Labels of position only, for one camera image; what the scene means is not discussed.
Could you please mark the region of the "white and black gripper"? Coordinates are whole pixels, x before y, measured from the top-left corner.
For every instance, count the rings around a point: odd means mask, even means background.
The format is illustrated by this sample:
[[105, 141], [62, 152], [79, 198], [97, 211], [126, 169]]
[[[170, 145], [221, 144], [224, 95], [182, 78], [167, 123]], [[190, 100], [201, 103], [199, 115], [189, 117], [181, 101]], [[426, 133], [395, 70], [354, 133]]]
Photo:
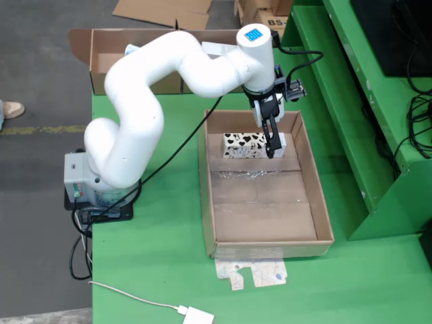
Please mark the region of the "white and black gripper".
[[[263, 127], [266, 144], [267, 157], [272, 159], [274, 151], [281, 148], [281, 140], [277, 129], [277, 122], [284, 116], [284, 96], [281, 93], [272, 94], [270, 97], [261, 100], [253, 100], [251, 110], [254, 120], [259, 128]], [[272, 136], [268, 125], [271, 119]]]

